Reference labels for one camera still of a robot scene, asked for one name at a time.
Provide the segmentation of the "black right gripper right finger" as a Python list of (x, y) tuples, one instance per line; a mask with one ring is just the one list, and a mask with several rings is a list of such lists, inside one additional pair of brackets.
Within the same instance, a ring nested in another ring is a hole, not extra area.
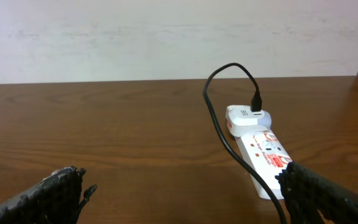
[(292, 223), (358, 224), (358, 195), (290, 162), (275, 176)]

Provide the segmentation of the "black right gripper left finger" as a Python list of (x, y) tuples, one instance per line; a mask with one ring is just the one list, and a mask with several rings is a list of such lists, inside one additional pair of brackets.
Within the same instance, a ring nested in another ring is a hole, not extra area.
[(0, 204), (0, 224), (76, 224), (98, 186), (82, 189), (86, 170), (53, 171), (42, 181)]

